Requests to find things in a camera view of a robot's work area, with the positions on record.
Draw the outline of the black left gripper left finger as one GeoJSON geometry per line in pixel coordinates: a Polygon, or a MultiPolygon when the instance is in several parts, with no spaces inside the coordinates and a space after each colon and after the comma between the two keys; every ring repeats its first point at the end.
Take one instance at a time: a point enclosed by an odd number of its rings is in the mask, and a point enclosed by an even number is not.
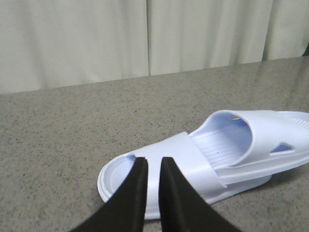
{"type": "Polygon", "coordinates": [[[137,158],[117,191],[73,232],[141,232],[147,199],[148,163],[137,158]]]}

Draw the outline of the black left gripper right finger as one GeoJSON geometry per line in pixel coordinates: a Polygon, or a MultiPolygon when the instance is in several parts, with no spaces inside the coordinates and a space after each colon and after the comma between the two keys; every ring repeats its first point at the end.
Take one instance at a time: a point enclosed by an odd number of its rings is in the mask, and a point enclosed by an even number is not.
{"type": "Polygon", "coordinates": [[[164,232],[231,231],[231,224],[201,198],[170,157],[161,163],[159,208],[164,232]]]}

